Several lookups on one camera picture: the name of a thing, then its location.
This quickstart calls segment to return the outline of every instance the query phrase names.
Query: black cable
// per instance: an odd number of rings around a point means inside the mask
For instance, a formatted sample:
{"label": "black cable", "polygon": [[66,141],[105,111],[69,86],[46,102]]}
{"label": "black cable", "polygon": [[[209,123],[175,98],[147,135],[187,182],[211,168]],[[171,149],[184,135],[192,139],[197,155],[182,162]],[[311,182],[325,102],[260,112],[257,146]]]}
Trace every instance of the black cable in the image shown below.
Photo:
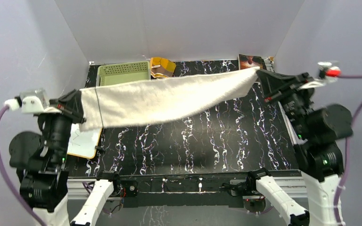
{"label": "black cable", "polygon": [[117,207],[119,208],[119,211],[120,211],[121,204],[118,204],[117,206],[115,206],[110,213],[113,213]]}

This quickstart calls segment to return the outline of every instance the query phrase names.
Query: white connector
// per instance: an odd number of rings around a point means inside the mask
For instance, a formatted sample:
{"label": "white connector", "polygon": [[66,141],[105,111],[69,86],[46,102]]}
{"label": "white connector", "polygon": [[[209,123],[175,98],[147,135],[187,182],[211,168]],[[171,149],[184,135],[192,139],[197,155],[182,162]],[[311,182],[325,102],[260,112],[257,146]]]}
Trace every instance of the white connector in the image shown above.
{"label": "white connector", "polygon": [[20,105],[16,99],[7,100],[7,101],[5,101],[4,105],[9,106],[9,109],[11,111],[15,111],[20,108]]}

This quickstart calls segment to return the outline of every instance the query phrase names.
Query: white towel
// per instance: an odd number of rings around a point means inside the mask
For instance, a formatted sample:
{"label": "white towel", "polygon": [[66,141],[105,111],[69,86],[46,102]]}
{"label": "white towel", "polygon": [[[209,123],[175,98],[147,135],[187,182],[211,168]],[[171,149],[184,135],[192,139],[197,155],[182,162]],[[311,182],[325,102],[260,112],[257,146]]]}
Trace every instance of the white towel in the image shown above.
{"label": "white towel", "polygon": [[80,131],[145,126],[182,119],[244,97],[259,67],[81,89],[86,122]]}

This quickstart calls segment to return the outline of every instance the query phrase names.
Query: wire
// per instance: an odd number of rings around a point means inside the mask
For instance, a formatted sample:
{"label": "wire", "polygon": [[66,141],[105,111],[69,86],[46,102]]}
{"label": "wire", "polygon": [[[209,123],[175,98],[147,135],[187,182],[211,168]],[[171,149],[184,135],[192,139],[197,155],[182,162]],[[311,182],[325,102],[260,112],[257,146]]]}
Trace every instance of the wire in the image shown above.
{"label": "wire", "polygon": [[[5,105],[1,110],[0,110],[0,120],[2,119],[3,114],[9,109],[8,105]],[[3,177],[3,180],[5,181],[6,185],[9,187],[10,191],[12,192],[12,194],[16,197],[16,199],[19,201],[19,203],[23,206],[23,208],[36,220],[38,221],[38,223],[41,226],[47,226],[45,224],[45,222],[43,222],[43,220],[36,215],[33,210],[31,209],[31,207],[26,203],[26,201],[22,198],[22,196],[20,195],[20,193],[17,191],[17,189],[15,188],[15,186],[13,185],[12,181],[9,178],[8,173],[5,170],[5,166],[3,164],[3,160],[2,160],[2,155],[0,154],[0,174]]]}
{"label": "wire", "polygon": [[[361,111],[362,111],[362,102],[359,104],[359,107],[353,114],[352,127],[355,124],[357,117]],[[346,141],[345,141],[345,172],[344,172],[341,180],[339,181],[339,185],[337,187],[337,191],[335,192],[335,197],[334,197],[334,214],[335,214],[335,218],[338,223],[341,223],[341,221],[342,221],[340,214],[339,214],[339,209],[338,209],[339,198],[342,194],[342,191],[345,187],[347,177],[349,175],[349,170],[350,170],[349,165],[350,165],[350,137],[346,138]]]}
{"label": "wire", "polygon": [[362,75],[340,75],[338,78],[341,79],[362,79]]}
{"label": "wire", "polygon": [[122,204],[118,204],[117,206],[115,206],[115,207],[112,209],[112,211],[111,211],[110,213],[113,213],[117,207],[119,208],[118,211],[120,211],[120,207],[121,207],[121,206],[122,206]]}

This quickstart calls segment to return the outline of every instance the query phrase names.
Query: green plastic basket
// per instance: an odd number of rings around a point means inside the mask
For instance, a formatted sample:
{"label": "green plastic basket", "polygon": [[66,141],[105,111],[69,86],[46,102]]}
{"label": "green plastic basket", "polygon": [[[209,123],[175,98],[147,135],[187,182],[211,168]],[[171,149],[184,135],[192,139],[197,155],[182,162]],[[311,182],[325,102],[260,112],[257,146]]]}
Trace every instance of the green plastic basket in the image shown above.
{"label": "green plastic basket", "polygon": [[149,62],[140,61],[117,65],[103,65],[98,68],[98,75],[100,79],[100,86],[150,80]]}

